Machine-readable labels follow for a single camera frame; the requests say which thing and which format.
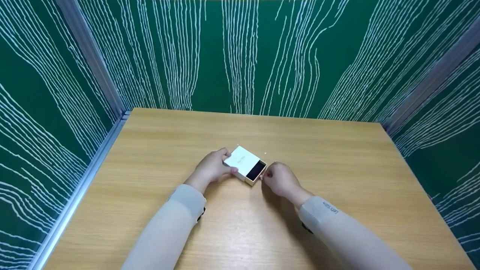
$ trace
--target wood grain pattern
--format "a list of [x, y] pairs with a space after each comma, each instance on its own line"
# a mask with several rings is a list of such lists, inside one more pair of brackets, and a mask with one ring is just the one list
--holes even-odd
[[[135, 109], [46, 269], [119, 269], [150, 218], [208, 152], [244, 146], [287, 163], [304, 187], [386, 241], [415, 269], [472, 269], [377, 123]], [[261, 183], [211, 185], [178, 269], [336, 269], [293, 207]]]

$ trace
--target forearm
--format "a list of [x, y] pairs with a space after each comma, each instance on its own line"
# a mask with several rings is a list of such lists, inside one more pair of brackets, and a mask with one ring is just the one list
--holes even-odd
[[351, 269], [410, 269], [378, 236], [321, 197], [299, 209], [302, 222]]
[[204, 206], [199, 191], [180, 185], [145, 227], [122, 269], [173, 269]]

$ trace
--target box lid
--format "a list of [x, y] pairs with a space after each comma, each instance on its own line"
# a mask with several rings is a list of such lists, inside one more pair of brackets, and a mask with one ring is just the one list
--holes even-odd
[[239, 169], [239, 173], [247, 176], [250, 170], [258, 163], [259, 157], [249, 152], [247, 149], [238, 146], [233, 150], [232, 155], [226, 158], [223, 162], [230, 166]]

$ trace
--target left hand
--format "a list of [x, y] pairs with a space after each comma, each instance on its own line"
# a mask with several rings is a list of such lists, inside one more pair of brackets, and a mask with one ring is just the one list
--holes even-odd
[[191, 185], [203, 193], [211, 182], [218, 180], [225, 174], [238, 172], [237, 168], [223, 164], [224, 157], [229, 157], [230, 155], [231, 153], [225, 147], [210, 152], [198, 163], [184, 184]]

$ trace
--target hand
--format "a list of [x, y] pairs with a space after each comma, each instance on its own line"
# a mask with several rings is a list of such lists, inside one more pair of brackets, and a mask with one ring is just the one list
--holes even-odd
[[290, 167], [281, 162], [275, 161], [268, 166], [260, 178], [273, 193], [286, 198], [298, 209], [308, 198], [313, 196], [312, 193], [301, 187]]
[[218, 180], [225, 174], [238, 172], [237, 168], [223, 164], [224, 157], [231, 156], [231, 153], [224, 147], [206, 155], [184, 184], [191, 185], [201, 193], [205, 192], [207, 186]]

